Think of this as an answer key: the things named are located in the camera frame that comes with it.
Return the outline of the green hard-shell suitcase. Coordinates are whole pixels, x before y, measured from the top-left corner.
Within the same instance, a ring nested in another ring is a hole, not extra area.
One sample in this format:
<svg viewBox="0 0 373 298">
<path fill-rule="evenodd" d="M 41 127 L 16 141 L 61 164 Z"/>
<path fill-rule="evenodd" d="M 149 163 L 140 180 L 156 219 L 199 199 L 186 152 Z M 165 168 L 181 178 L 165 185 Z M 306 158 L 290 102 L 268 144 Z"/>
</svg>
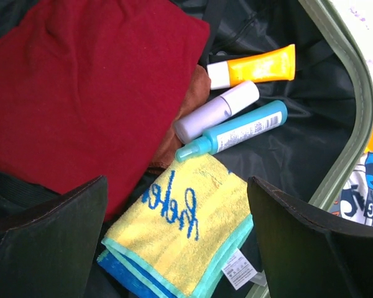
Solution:
<svg viewBox="0 0 373 298">
<path fill-rule="evenodd" d="M 17 27 L 39 2 L 0 1 L 0 38 Z M 328 212 L 366 148 L 373 127 L 371 77 L 359 47 L 336 11 L 339 2 L 170 2 L 209 25 L 197 64 L 206 72 L 211 63 L 295 45 L 295 78 L 255 83 L 259 99 L 224 121 L 279 100 L 288 110 L 285 123 L 217 154 L 201 156 L 216 158 L 247 187 L 249 179 L 257 177 Z M 83 297 L 138 297 L 107 273 L 98 264 L 98 257 L 104 251 L 102 241 L 109 228 L 162 173 L 148 173 L 146 169 L 121 211 L 109 219 L 105 212 Z M 0 219 L 63 194 L 0 171 Z M 211 297 L 271 297 L 254 221 L 246 241 L 225 264 Z"/>
</svg>

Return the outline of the brown microfibre cloth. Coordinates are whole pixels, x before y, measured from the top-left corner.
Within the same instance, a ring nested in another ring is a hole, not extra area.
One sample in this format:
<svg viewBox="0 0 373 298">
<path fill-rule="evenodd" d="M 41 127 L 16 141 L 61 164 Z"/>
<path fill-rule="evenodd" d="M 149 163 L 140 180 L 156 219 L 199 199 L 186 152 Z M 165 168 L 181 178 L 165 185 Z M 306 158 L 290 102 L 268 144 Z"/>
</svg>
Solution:
<svg viewBox="0 0 373 298">
<path fill-rule="evenodd" d="M 192 74 L 190 85 L 180 106 L 180 110 L 155 152 L 147 168 L 148 173 L 160 174 L 171 165 L 176 150 L 182 146 L 182 142 L 176 136 L 173 125 L 178 119 L 193 112 L 206 102 L 210 94 L 210 84 L 211 80 L 206 70 L 202 66 L 197 65 Z"/>
</svg>

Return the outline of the dark red cloth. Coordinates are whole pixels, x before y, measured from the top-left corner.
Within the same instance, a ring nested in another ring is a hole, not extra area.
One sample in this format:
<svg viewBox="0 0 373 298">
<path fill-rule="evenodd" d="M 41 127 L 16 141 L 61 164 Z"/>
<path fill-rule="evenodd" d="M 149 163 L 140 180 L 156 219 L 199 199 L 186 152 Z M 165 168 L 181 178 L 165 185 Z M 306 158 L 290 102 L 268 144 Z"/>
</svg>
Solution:
<svg viewBox="0 0 373 298">
<path fill-rule="evenodd" d="M 60 194 L 104 175 L 125 206 L 209 25 L 170 1 L 40 1 L 0 38 L 0 171 Z"/>
</svg>

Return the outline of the blue patterned garment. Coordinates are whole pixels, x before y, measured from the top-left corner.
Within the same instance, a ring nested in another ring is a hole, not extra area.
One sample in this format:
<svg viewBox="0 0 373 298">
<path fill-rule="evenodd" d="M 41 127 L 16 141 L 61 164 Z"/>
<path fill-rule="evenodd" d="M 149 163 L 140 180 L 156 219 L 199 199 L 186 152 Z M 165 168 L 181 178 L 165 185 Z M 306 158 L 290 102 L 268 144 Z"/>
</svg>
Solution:
<svg viewBox="0 0 373 298">
<path fill-rule="evenodd" d="M 373 152 L 361 156 L 329 212 L 373 227 Z"/>
</svg>

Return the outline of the yellow blue towel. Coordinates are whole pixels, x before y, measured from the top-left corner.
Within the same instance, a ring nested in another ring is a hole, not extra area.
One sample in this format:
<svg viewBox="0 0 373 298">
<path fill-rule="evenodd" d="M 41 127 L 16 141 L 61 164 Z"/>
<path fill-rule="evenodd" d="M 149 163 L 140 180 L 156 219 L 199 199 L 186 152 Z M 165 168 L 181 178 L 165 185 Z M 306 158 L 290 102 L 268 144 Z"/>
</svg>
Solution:
<svg viewBox="0 0 373 298">
<path fill-rule="evenodd" d="M 252 228 L 245 181 L 210 155 L 173 162 L 109 228 L 98 264 L 138 297 L 211 297 Z"/>
</svg>

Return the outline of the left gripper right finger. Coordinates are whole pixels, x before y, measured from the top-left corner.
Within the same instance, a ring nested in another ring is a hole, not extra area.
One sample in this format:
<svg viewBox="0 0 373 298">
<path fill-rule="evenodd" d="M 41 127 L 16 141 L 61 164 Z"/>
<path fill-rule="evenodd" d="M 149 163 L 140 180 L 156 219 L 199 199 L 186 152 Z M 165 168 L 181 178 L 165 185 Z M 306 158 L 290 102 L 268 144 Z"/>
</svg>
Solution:
<svg viewBox="0 0 373 298">
<path fill-rule="evenodd" d="M 373 227 L 257 177 L 247 193 L 271 297 L 373 297 Z"/>
</svg>

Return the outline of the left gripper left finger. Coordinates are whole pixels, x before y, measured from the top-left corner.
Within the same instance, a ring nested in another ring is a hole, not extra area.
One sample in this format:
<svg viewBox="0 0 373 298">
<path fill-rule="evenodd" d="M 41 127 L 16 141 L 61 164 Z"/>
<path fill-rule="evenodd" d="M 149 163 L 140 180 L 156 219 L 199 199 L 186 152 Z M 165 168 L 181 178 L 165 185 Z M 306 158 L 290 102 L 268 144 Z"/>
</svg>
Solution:
<svg viewBox="0 0 373 298">
<path fill-rule="evenodd" d="M 0 297 L 83 297 L 107 203 L 98 176 L 0 219 Z"/>
</svg>

